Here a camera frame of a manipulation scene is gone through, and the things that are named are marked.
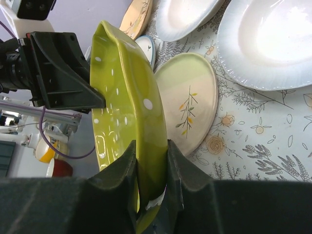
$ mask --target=white plate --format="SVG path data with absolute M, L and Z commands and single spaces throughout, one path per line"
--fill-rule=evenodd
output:
M 166 62 L 156 73 L 168 139 L 185 155 L 206 137 L 218 104 L 218 86 L 208 61 L 183 53 Z
M 209 21 L 225 0 L 162 0 L 156 31 L 163 41 L 175 41 Z
M 264 91 L 310 85 L 311 44 L 311 0 L 233 0 L 217 35 L 226 73 Z
M 156 59 L 155 44 L 153 42 L 153 39 L 149 36 L 141 36 L 138 39 L 136 39 L 136 43 L 144 52 L 146 58 L 150 62 L 150 65 L 153 69 Z

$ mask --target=gray wall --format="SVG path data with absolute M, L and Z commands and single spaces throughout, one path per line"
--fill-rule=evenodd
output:
M 106 20 L 119 27 L 123 15 L 132 0 L 57 0 L 54 10 L 49 15 L 56 32 L 74 32 L 84 53 L 92 43 L 92 36 L 101 20 Z M 8 23 L 0 13 L 0 20 Z M 0 27 L 0 38 L 10 39 L 10 35 Z M 25 100 L 31 97 L 27 91 L 18 91 L 8 95 L 14 99 Z M 94 146 L 92 120 L 84 115 L 77 133 L 69 142 L 72 156 L 80 156 Z M 18 146 L 14 153 L 9 175 L 11 177 L 45 176 L 47 165 L 34 159 L 32 149 Z M 90 177 L 98 172 L 96 154 L 81 160 L 70 160 L 75 176 Z

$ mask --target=green bowl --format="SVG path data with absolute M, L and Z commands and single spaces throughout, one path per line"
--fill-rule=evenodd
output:
M 166 185 L 168 143 L 162 103 L 154 73 L 140 47 L 105 21 L 93 37 L 90 84 L 106 99 L 105 109 L 92 110 L 99 169 L 122 156 L 135 139 L 144 210 Z

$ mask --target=table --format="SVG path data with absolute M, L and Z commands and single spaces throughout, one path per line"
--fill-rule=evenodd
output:
M 216 34 L 229 3 L 185 38 L 164 42 L 156 33 L 156 2 L 146 30 L 157 47 L 155 71 L 175 55 L 194 52 L 215 72 L 219 103 L 214 123 L 187 158 L 215 179 L 311 182 L 312 89 L 262 92 L 225 74 L 217 58 Z

